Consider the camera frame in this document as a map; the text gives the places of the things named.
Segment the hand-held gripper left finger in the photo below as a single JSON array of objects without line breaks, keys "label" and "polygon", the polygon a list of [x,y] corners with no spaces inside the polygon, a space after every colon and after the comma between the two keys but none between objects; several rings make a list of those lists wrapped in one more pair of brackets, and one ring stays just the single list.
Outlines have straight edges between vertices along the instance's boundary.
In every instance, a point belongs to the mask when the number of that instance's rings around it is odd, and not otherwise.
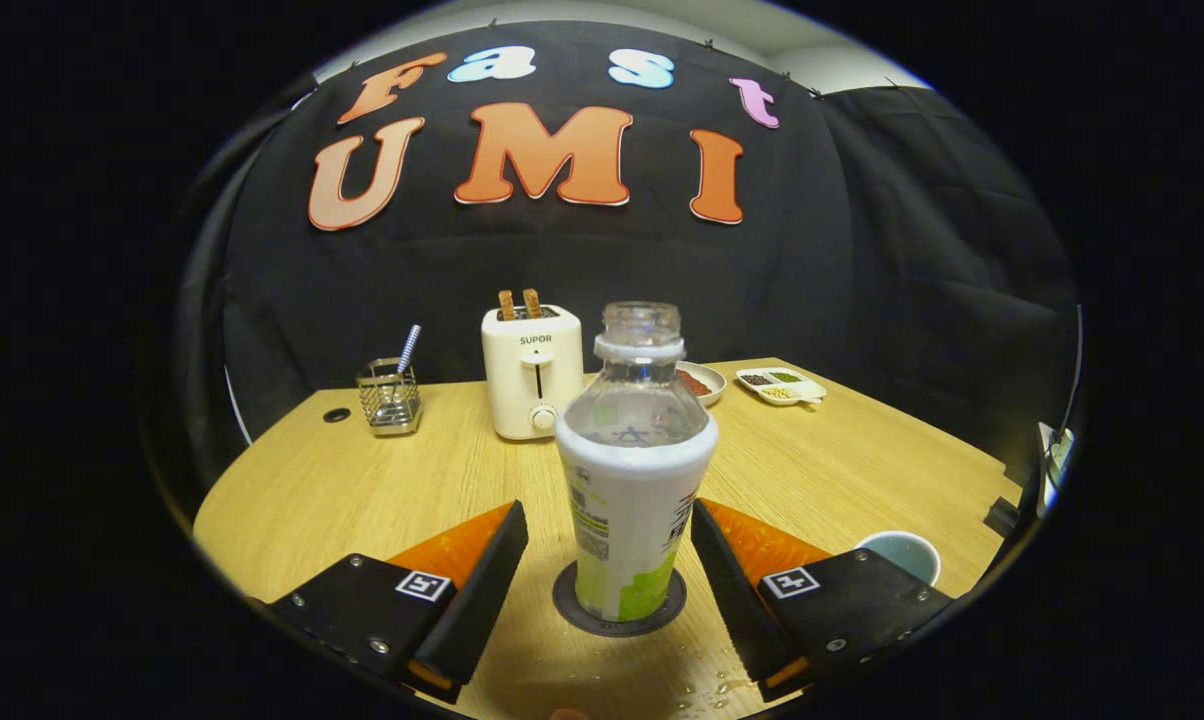
[{"label": "hand-held gripper left finger", "polygon": [[390,559],[349,553],[276,600],[250,603],[355,673],[454,706],[526,544],[514,500]]}]

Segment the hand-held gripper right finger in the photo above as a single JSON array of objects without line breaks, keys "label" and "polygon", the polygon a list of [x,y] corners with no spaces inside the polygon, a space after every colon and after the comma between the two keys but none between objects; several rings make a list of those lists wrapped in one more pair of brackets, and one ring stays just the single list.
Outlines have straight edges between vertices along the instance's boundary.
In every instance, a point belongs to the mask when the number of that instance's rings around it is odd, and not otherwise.
[{"label": "hand-held gripper right finger", "polygon": [[857,681],[954,602],[881,553],[824,551],[707,498],[692,517],[718,610],[767,702]]}]

